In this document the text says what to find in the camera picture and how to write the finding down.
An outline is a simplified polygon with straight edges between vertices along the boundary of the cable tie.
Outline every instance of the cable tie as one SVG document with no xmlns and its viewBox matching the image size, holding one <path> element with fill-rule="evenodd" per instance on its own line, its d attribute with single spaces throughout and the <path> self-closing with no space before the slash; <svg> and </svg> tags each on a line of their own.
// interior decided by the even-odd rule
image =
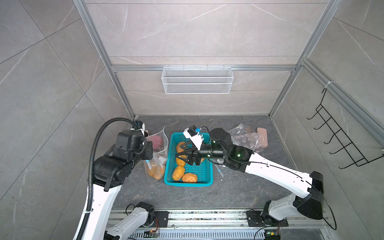
<svg viewBox="0 0 384 240">
<path fill-rule="evenodd" d="M 327 85 L 325 85 L 325 87 L 324 87 L 324 88 L 327 88 L 328 84 L 330 84 L 330 83 L 335 83 L 335 82 L 332 82 L 332 81 L 328 81 Z"/>
</svg>

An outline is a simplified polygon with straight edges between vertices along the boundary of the white wire basket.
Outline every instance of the white wire basket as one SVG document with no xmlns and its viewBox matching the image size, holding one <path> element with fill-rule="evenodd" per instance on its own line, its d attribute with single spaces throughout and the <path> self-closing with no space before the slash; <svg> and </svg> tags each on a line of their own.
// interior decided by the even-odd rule
<svg viewBox="0 0 384 240">
<path fill-rule="evenodd" d="M 161 75 L 166 94 L 229 93 L 230 67 L 165 67 Z"/>
</svg>

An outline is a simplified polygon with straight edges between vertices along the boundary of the wall hook rack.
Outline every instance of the wall hook rack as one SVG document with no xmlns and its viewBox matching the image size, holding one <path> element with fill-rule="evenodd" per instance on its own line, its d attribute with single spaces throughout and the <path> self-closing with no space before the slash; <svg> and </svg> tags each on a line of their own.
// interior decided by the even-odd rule
<svg viewBox="0 0 384 240">
<path fill-rule="evenodd" d="M 317 108 L 316 108 L 316 113 L 311 117 L 311 118 L 307 118 L 308 120 L 311 120 L 312 118 L 314 118 L 316 115 L 319 115 L 322 119 L 323 119 L 323 121 L 324 121 L 324 123 L 320 126 L 320 127 L 318 127 L 318 128 L 313 128 L 313 129 L 315 129 L 315 130 L 319 130 L 321 127 L 323 127 L 324 125 L 327 125 L 328 126 L 328 128 L 332 131 L 332 137 L 331 137 L 331 139 L 328 141 L 328 142 L 324 142 L 325 144 L 329 144 L 331 141 L 332 141 L 332 139 L 333 139 L 333 137 L 336 137 L 336 139 L 339 141 L 339 143 L 341 144 L 341 146 L 342 146 L 342 148 L 340 148 L 339 150 L 337 150 L 336 152 L 330 152 L 329 154 L 336 154 L 336 153 L 338 153 L 338 152 L 340 152 L 341 150 L 345 150 L 346 152 L 347 152 L 347 154 L 348 154 L 348 156 L 352 159 L 352 161 L 353 161 L 353 163 L 351 163 L 350 165 L 348 165 L 348 166 L 345 166 L 345 167 L 339 167 L 340 169 L 345 169 L 345 168 L 347 168 L 347 167 L 349 167 L 349 166 L 352 166 L 352 165 L 356 165 L 356 166 L 358 166 L 358 167 L 360 167 L 360 166 L 363 166 L 363 165 L 365 165 L 365 164 L 367 164 L 367 163 L 370 163 L 370 162 L 373 162 L 373 161 L 375 161 L 375 160 L 377 160 L 377 159 L 379 159 L 379 158 L 382 158 L 382 157 L 384 157 L 384 154 L 382 155 L 382 156 L 380 156 L 380 157 L 377 157 L 377 158 L 375 158 L 375 159 L 373 159 L 373 160 L 367 160 L 366 159 L 366 157 L 362 154 L 362 152 L 356 147 L 356 145 L 353 143 L 353 141 L 349 138 L 349 136 L 344 132 L 344 130 L 340 127 L 340 125 L 336 122 L 336 120 L 329 114 L 329 112 L 327 111 L 327 109 L 325 109 L 324 108 L 324 106 L 322 105 L 322 103 L 323 103 L 323 99 L 324 99 L 324 96 L 325 96 L 325 93 L 327 92 L 327 89 L 326 88 L 324 88 L 323 89 L 323 91 L 321 92 L 321 93 L 324 93 L 323 94 L 323 97 L 322 97 L 322 99 L 321 99 L 321 102 L 320 102 L 320 104 L 319 104 L 319 106 L 317 106 Z M 324 118 L 324 116 L 322 116 L 321 115 L 321 113 L 320 113 L 320 110 L 324 110 L 328 115 L 329 115 L 329 118 L 327 118 L 327 120 Z M 334 131 L 330 126 L 329 126 L 329 124 L 328 124 L 328 122 L 330 121 L 330 120 L 332 120 L 336 125 L 337 125 L 337 127 L 338 127 L 338 130 L 336 130 L 336 131 Z M 343 143 L 340 141 L 340 139 L 338 138 L 338 136 L 336 135 L 338 132 L 342 132 L 347 138 L 348 138 L 348 140 L 349 140 L 349 143 L 347 144 L 347 145 L 343 145 Z M 360 159 L 360 160 L 357 160 L 357 161 L 355 161 L 354 159 L 353 159 L 353 157 L 351 156 L 351 154 L 350 154 L 350 152 L 348 151 L 348 149 L 347 149 L 347 147 L 348 146 L 351 146 L 351 147 L 354 147 L 360 154 L 361 154 L 361 156 L 362 156 L 362 158 Z"/>
</svg>

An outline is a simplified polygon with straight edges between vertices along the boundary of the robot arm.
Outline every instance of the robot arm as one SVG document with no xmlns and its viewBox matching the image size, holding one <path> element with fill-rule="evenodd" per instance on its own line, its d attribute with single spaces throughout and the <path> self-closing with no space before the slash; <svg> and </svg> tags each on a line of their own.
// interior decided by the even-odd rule
<svg viewBox="0 0 384 240">
<path fill-rule="evenodd" d="M 200 165 L 202 158 L 224 159 L 224 165 L 231 169 L 263 177 L 292 192 L 280 200 L 266 202 L 261 214 L 263 223 L 275 225 L 285 217 L 299 213 L 312 219 L 323 218 L 321 173 L 298 172 L 272 162 L 250 149 L 233 145 L 230 134 L 222 128 L 207 130 L 211 144 L 204 144 L 201 131 L 204 129 L 195 126 L 184 131 L 185 137 L 191 141 L 181 145 L 184 151 L 176 154 L 177 158 L 190 165 Z"/>
<path fill-rule="evenodd" d="M 132 124 L 136 125 L 136 129 L 119 133 L 116 144 L 94 161 L 92 210 L 86 211 L 89 197 L 87 194 L 74 240 L 125 240 L 141 225 L 150 226 L 153 223 L 154 206 L 140 202 L 125 219 L 106 230 L 113 202 L 125 178 L 141 159 L 152 159 L 152 142 L 144 137 L 144 124 L 140 121 Z M 81 230 L 86 214 L 89 218 L 84 230 Z"/>
</svg>

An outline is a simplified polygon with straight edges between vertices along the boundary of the plastic bag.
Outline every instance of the plastic bag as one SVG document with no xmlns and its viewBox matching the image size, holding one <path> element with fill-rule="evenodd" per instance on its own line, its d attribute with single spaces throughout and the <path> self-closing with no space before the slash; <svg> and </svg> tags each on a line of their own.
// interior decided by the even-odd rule
<svg viewBox="0 0 384 240">
<path fill-rule="evenodd" d="M 264 149 L 261 146 L 263 135 L 255 132 L 251 127 L 240 123 L 237 127 L 228 131 L 231 135 L 233 144 L 246 147 L 252 151 L 259 153 Z"/>
<path fill-rule="evenodd" d="M 148 136 L 147 141 L 152 141 L 153 158 L 145 161 L 144 169 L 148 182 L 153 184 L 164 176 L 168 159 L 168 138 L 164 133 L 164 128 L 161 132 Z"/>
</svg>

